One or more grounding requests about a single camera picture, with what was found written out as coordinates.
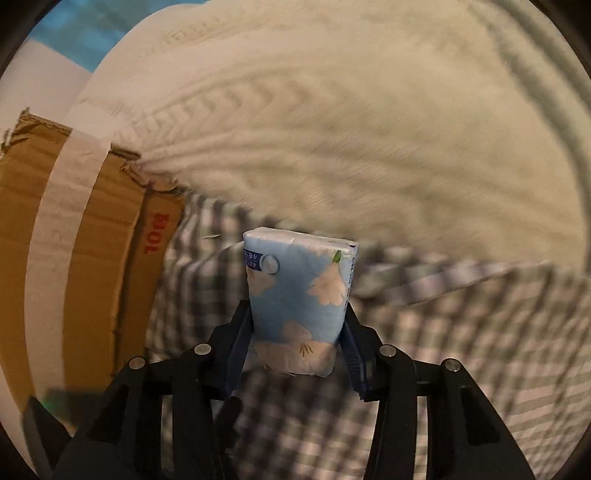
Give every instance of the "white comforter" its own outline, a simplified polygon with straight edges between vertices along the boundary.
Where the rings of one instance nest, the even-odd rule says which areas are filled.
[[[527,0],[213,0],[137,25],[67,123],[311,230],[580,267],[590,111]]]

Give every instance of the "metal screw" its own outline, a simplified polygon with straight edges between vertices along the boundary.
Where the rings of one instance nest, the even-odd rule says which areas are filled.
[[[382,345],[379,348],[379,353],[381,353],[383,356],[394,356],[396,355],[396,347],[393,345]]]
[[[140,368],[143,368],[145,364],[146,360],[140,356],[135,356],[129,361],[129,368],[132,370],[139,370]]]
[[[193,351],[197,355],[207,355],[212,351],[212,346],[209,343],[200,343],[193,349]]]
[[[454,358],[450,358],[449,360],[445,360],[445,368],[450,372],[457,372],[462,368],[462,365]]]

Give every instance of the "packing tape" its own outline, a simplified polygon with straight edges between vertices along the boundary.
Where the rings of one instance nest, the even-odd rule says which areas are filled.
[[[82,216],[110,148],[110,142],[72,130],[39,204],[24,292],[27,356],[39,399],[48,388],[65,388],[63,313],[70,261]]]

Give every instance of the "checkered blanket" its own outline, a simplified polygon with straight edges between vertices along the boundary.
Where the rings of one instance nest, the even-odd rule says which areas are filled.
[[[148,328],[154,361],[181,354],[228,322],[248,297],[242,234],[300,230],[244,208],[189,194]],[[525,453],[549,479],[591,420],[589,279],[551,264],[451,261],[360,241],[351,302],[361,323],[412,358],[459,359]],[[361,402],[338,361],[327,378],[253,367],[236,393],[244,411],[233,460],[243,480],[361,479],[375,403]],[[418,412],[415,477],[426,470],[426,409]],[[163,411],[171,463],[170,404]]]

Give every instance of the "pocket tissue pack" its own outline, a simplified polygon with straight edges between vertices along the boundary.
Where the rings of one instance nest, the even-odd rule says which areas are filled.
[[[325,377],[335,365],[357,243],[260,227],[244,234],[259,359],[279,372]]]

